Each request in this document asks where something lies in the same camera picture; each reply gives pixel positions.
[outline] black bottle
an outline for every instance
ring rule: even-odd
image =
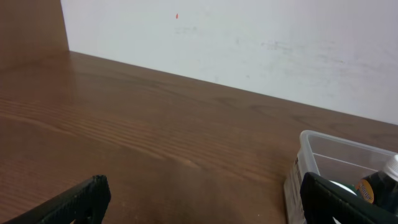
[[[364,177],[355,189],[367,202],[398,215],[398,155],[383,170]]]

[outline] brown table surface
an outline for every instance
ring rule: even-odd
[[[398,148],[391,124],[88,55],[9,68],[0,222],[105,174],[104,223],[285,223],[306,129]]]

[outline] white wall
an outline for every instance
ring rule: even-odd
[[[62,6],[72,51],[398,124],[396,0]]]

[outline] wooden table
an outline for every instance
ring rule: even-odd
[[[0,222],[95,174],[104,223],[286,223],[311,129],[397,151],[398,127],[65,52],[0,73]]]

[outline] clear plastic bin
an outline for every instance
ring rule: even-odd
[[[305,223],[300,186],[306,172],[354,185],[363,177],[381,170],[396,154],[315,131],[303,131],[300,142],[301,149],[284,184],[289,224]]]

